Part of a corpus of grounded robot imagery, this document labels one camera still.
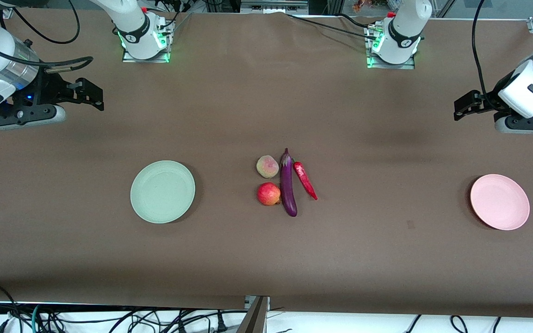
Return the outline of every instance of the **pink plate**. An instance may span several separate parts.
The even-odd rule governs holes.
[[[476,215],[496,229],[517,229],[529,217],[529,201],[524,189],[505,176],[480,177],[472,185],[470,201]]]

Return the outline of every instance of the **red chili pepper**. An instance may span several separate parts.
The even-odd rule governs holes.
[[[297,176],[300,178],[300,181],[302,181],[302,185],[304,186],[305,191],[308,192],[308,194],[310,194],[311,197],[314,198],[314,200],[318,200],[318,196],[316,195],[316,192],[314,192],[314,187],[312,187],[310,179],[307,177],[307,173],[305,173],[303,164],[301,162],[294,162],[293,168],[296,170]]]

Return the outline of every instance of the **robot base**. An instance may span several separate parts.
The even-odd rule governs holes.
[[[377,39],[371,40],[366,38],[366,57],[367,57],[367,67],[368,68],[385,68],[385,69],[415,69],[415,57],[411,55],[408,61],[405,63],[400,63],[394,65],[393,63],[387,63],[379,57],[372,49],[376,46],[376,43],[379,43],[380,34],[383,31],[383,22],[377,21],[368,25],[368,27],[363,28],[363,32],[366,36],[374,36]]]
[[[174,40],[174,27],[176,26],[175,22],[170,23],[169,26],[158,31],[157,39],[162,45],[166,45],[164,49],[159,51],[157,55],[149,59],[137,59],[132,57],[127,50],[123,51],[123,62],[142,62],[142,63],[165,63],[170,62],[170,52],[172,51],[172,41]]]

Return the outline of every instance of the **purple eggplant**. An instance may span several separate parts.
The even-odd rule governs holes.
[[[291,178],[293,161],[289,151],[285,148],[285,154],[281,156],[281,197],[283,207],[291,217],[297,216],[296,199],[293,197],[293,181]]]

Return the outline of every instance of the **white floor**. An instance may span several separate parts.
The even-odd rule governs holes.
[[[209,314],[214,311],[198,311],[192,315]],[[120,318],[127,312],[82,312],[61,314],[61,318],[70,321],[91,321],[110,318]],[[178,314],[177,311],[158,312],[160,321],[165,324],[171,322]],[[235,330],[235,326],[242,321],[244,314],[224,314],[224,322]],[[6,320],[5,314],[0,314],[0,324]],[[332,314],[315,312],[269,312],[266,333],[281,333],[292,329],[290,333],[404,333],[414,320],[414,314]],[[156,321],[154,315],[147,319]],[[464,316],[469,333],[491,333],[495,317]],[[210,318],[212,332],[217,328],[215,316]],[[116,321],[99,324],[65,324],[66,333],[107,333]],[[127,333],[131,320],[125,320],[114,330],[114,333]],[[205,333],[209,321],[200,320],[186,325],[186,333]],[[11,320],[6,333],[19,333],[17,320]],[[153,333],[151,327],[138,325],[133,333]],[[413,333],[456,333],[450,324],[450,316],[423,315]],[[31,329],[24,325],[24,333],[31,333]],[[533,333],[533,318],[503,318],[497,327],[497,333]]]

